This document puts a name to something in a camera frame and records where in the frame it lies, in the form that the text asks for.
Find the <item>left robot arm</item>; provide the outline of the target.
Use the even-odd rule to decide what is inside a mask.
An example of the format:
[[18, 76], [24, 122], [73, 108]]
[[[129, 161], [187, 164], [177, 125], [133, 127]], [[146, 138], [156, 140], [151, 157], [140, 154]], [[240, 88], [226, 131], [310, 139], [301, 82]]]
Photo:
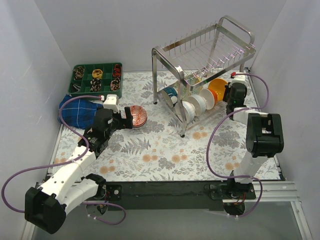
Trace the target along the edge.
[[117, 130], [132, 129], [131, 109], [125, 107], [125, 117], [112, 109], [97, 110], [93, 124], [86, 128], [69, 160], [50, 179], [25, 194], [24, 218], [49, 234], [56, 233], [67, 215], [89, 198], [101, 200], [106, 196], [106, 180], [97, 174], [83, 176], [107, 148]]

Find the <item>blue white patterned bowl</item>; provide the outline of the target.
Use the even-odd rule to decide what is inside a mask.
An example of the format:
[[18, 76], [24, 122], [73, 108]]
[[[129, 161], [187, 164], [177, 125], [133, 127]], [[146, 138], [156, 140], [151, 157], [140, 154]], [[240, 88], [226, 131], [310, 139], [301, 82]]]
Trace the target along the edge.
[[130, 106], [130, 112], [132, 115], [132, 125], [134, 128], [142, 127], [148, 119], [147, 111], [139, 105]]

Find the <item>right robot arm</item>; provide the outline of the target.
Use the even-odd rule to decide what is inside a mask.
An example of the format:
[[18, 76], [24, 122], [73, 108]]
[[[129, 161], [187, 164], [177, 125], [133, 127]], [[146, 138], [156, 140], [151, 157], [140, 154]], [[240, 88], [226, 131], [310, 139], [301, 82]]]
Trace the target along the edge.
[[239, 166], [227, 180], [226, 192], [232, 199], [251, 191], [252, 177], [261, 166], [284, 149], [284, 136], [281, 116], [278, 113], [264, 113], [254, 109], [245, 109], [247, 87], [243, 83], [225, 85], [223, 101], [227, 103], [229, 118], [246, 125], [246, 153]]

